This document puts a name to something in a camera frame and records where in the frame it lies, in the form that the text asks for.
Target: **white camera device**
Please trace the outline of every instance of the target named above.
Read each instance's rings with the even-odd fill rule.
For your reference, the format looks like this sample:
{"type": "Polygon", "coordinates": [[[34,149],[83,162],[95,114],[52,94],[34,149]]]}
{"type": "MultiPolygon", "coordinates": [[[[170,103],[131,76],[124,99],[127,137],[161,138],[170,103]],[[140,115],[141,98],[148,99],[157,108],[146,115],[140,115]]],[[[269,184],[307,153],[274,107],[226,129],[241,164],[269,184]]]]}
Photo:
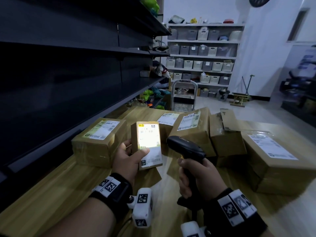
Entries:
{"type": "Polygon", "coordinates": [[[137,228],[148,228],[151,225],[153,201],[150,188],[140,188],[137,196],[131,196],[133,201],[127,206],[133,209],[132,219],[137,228]]]}
{"type": "Polygon", "coordinates": [[[183,237],[205,237],[204,231],[206,226],[199,227],[196,221],[190,221],[181,225],[183,237]]]}

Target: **wrist strap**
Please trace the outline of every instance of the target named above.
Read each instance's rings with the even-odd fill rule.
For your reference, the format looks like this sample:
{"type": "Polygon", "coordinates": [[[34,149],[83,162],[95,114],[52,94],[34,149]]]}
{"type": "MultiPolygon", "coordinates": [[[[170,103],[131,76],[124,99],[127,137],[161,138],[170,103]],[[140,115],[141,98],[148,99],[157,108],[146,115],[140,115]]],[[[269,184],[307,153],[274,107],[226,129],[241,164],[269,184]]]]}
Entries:
{"type": "Polygon", "coordinates": [[[112,173],[93,189],[89,198],[105,203],[115,215],[116,222],[119,222],[129,211],[127,202],[132,194],[132,185],[120,174],[112,173]]]}
{"type": "Polygon", "coordinates": [[[267,225],[240,190],[227,188],[205,204],[204,225],[214,236],[260,236],[267,225]]]}

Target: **barcode scanner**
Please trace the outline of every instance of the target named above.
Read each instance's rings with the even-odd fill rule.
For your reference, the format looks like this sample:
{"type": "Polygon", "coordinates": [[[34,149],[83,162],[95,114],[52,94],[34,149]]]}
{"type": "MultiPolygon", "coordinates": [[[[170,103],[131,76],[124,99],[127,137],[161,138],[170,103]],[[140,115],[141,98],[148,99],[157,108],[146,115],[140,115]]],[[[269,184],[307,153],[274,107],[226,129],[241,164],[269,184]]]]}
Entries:
{"type": "MultiPolygon", "coordinates": [[[[167,138],[167,145],[170,149],[180,153],[184,159],[192,159],[202,164],[203,159],[206,157],[205,152],[197,144],[176,135],[167,138]]],[[[192,211],[192,220],[196,221],[197,211],[202,208],[203,199],[197,188],[195,177],[187,169],[184,169],[184,173],[189,178],[192,196],[188,199],[181,196],[177,204],[190,209],[192,211]]]]}

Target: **small cardboard box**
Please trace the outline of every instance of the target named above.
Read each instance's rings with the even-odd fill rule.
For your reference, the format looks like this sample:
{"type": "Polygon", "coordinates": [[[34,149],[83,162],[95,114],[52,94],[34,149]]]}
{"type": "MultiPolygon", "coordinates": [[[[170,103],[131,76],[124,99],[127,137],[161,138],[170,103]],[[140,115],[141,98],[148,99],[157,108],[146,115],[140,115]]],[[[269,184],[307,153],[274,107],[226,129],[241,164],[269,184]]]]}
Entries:
{"type": "Polygon", "coordinates": [[[159,123],[161,151],[163,155],[168,154],[167,138],[172,131],[173,125],[179,114],[177,113],[164,113],[157,122],[159,123]]]}
{"type": "Polygon", "coordinates": [[[210,138],[218,155],[217,166],[231,167],[237,155],[247,154],[240,128],[233,110],[220,109],[210,115],[210,138]]]}
{"type": "Polygon", "coordinates": [[[98,118],[71,143],[78,164],[111,168],[116,148],[127,139],[126,121],[98,118]]]}
{"type": "Polygon", "coordinates": [[[246,177],[255,192],[298,195],[316,177],[316,165],[277,132],[243,131],[242,136],[248,151],[246,177]]]}
{"type": "Polygon", "coordinates": [[[132,152],[149,148],[150,152],[139,163],[139,170],[162,166],[159,123],[137,121],[131,125],[132,152]]]}
{"type": "Polygon", "coordinates": [[[209,128],[209,112],[207,107],[180,114],[173,125],[169,136],[181,136],[199,145],[206,153],[206,157],[216,156],[212,146],[209,128]]]}

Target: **tile floor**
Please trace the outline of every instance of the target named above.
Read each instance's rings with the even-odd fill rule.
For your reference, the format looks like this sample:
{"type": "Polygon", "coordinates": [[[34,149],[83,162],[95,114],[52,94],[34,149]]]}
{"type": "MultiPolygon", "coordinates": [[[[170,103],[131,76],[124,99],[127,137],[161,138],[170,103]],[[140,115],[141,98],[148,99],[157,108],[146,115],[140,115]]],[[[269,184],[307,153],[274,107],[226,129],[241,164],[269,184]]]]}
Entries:
{"type": "Polygon", "coordinates": [[[288,126],[316,144],[316,128],[282,109],[282,100],[281,95],[274,95],[269,102],[253,100],[247,102],[245,107],[239,107],[230,105],[229,100],[220,102],[213,98],[197,97],[195,109],[207,106],[212,114],[218,113],[220,108],[233,109],[237,119],[288,126]]]}

